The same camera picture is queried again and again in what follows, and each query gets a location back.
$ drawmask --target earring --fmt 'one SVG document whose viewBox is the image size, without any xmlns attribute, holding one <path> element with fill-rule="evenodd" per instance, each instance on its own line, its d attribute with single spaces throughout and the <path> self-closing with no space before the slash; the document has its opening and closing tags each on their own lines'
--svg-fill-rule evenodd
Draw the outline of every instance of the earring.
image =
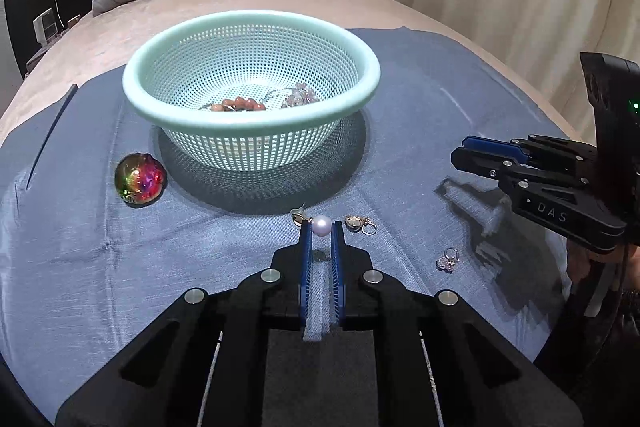
<svg viewBox="0 0 640 427">
<path fill-rule="evenodd" d="M 309 217 L 306 215 L 304 204 L 300 208 L 292 209 L 289 214 L 291 215 L 291 219 L 293 220 L 293 223 L 297 227 L 301 227 L 303 221 L 308 221 L 309 219 Z"/>
<path fill-rule="evenodd" d="M 351 232 L 374 235 L 378 231 L 378 226 L 369 217 L 345 216 L 344 223 Z"/>
<path fill-rule="evenodd" d="M 449 247 L 438 257 L 436 268 L 438 268 L 438 270 L 444 270 L 447 273 L 452 273 L 458 261 L 460 261 L 460 252 L 455 248 Z"/>
</svg>

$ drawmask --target human hand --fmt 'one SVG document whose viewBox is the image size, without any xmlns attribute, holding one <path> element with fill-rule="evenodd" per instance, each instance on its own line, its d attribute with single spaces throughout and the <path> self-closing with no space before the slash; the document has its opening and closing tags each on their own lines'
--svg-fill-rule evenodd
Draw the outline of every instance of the human hand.
<svg viewBox="0 0 640 427">
<path fill-rule="evenodd" d="M 629 246 L 629 261 L 626 265 L 626 276 L 623 287 L 640 290 L 640 249 L 635 245 Z M 588 276 L 591 268 L 590 260 L 600 263 L 621 263 L 625 254 L 625 246 L 619 245 L 609 254 L 594 253 L 585 247 L 577 245 L 570 239 L 566 240 L 566 272 L 571 282 L 577 283 Z"/>
</svg>

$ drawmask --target pendant charm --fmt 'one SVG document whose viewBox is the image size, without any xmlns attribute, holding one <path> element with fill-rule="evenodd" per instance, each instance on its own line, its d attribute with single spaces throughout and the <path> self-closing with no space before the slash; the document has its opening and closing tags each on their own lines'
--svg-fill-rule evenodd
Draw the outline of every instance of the pendant charm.
<svg viewBox="0 0 640 427">
<path fill-rule="evenodd" d="M 438 257 L 436 268 L 452 273 L 456 269 L 456 263 L 460 261 L 460 252 L 455 248 L 447 248 L 444 253 Z"/>
<path fill-rule="evenodd" d="M 362 232 L 364 235 L 374 235 L 378 230 L 376 224 L 363 216 L 345 216 L 344 223 L 350 232 Z"/>
</svg>

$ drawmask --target colander rim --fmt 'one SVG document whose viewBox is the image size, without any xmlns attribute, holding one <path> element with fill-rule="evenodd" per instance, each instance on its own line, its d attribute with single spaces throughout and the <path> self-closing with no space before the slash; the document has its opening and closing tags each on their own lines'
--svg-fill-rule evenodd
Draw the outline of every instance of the colander rim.
<svg viewBox="0 0 640 427">
<path fill-rule="evenodd" d="M 230 23 L 273 23 L 309 28 L 334 39 L 348 50 L 362 71 L 357 83 L 337 96 L 302 107 L 258 112 L 212 112 L 178 107 L 158 100 L 141 84 L 142 73 L 166 42 Z M 353 114 L 369 102 L 380 81 L 380 63 L 372 49 L 350 31 L 307 15 L 275 10 L 232 10 L 181 22 L 153 36 L 138 48 L 122 75 L 124 93 L 142 117 L 163 128 L 201 136 L 271 136 L 313 128 Z"/>
</svg>

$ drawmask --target small white device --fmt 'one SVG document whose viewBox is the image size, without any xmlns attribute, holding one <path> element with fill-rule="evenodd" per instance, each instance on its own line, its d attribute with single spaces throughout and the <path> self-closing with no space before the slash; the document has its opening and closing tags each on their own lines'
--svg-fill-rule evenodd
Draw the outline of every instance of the small white device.
<svg viewBox="0 0 640 427">
<path fill-rule="evenodd" d="M 33 29 L 36 32 L 36 40 L 41 46 L 46 46 L 58 34 L 53 8 L 49 8 L 33 20 Z"/>
</svg>

